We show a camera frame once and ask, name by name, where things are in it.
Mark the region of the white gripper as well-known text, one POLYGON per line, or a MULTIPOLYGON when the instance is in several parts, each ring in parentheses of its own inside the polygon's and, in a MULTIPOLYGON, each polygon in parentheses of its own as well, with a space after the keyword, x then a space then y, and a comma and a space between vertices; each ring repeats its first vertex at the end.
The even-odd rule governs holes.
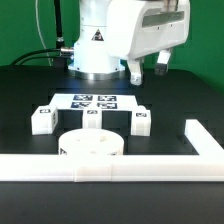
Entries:
POLYGON ((128 60, 130 82, 139 86, 144 63, 140 57, 160 51, 155 74, 165 75, 172 55, 168 48, 186 42, 189 23, 189 0, 112 0, 107 12, 107 51, 128 60))

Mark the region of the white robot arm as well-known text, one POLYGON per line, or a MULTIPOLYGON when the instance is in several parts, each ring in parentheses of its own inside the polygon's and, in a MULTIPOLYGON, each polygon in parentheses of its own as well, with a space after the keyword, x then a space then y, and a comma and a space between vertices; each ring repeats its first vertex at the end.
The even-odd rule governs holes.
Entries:
POLYGON ((156 53, 164 75, 172 49, 186 42, 190 0, 79 0, 80 36, 69 70, 87 80, 121 78, 141 85, 144 58, 156 53))

